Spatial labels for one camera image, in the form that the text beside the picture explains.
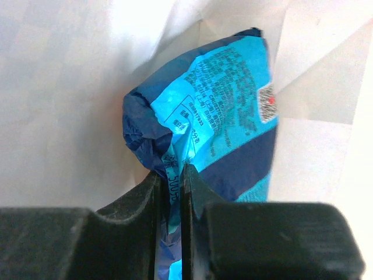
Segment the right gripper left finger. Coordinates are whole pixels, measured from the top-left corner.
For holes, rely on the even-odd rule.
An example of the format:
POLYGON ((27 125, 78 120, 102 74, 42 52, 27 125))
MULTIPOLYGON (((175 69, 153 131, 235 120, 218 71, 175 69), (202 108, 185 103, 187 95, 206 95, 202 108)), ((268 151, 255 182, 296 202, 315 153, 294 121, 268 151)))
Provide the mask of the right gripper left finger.
POLYGON ((156 279, 161 179, 109 205, 2 208, 2 279, 156 279))

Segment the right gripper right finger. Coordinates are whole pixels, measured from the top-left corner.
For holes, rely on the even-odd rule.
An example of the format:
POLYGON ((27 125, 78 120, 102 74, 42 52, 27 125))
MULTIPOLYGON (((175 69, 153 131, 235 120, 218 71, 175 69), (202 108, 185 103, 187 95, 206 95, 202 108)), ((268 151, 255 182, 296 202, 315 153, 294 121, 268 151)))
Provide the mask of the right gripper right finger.
POLYGON ((184 279, 360 279, 365 271, 333 205, 227 202, 191 164, 180 193, 184 279))

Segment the large blue snack bag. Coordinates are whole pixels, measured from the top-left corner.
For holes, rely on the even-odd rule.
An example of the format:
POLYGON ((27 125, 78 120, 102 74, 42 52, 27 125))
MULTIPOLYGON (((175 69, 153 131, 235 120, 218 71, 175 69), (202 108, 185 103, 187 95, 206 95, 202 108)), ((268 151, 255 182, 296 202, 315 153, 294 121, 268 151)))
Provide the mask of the large blue snack bag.
POLYGON ((264 202, 278 114, 261 30, 251 28, 172 59, 123 101, 123 137, 166 184, 158 279, 181 278, 180 184, 192 164, 219 196, 264 202))

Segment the blue checkered paper bag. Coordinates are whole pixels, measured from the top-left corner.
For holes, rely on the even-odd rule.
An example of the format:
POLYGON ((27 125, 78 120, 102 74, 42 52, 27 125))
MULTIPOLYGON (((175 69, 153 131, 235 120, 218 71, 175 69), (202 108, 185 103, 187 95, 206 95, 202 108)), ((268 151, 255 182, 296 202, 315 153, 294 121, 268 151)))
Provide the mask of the blue checkered paper bag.
POLYGON ((280 113, 270 199, 332 201, 371 1, 2 1, 1 205, 100 208, 144 178, 122 98, 181 53, 258 27, 280 113))

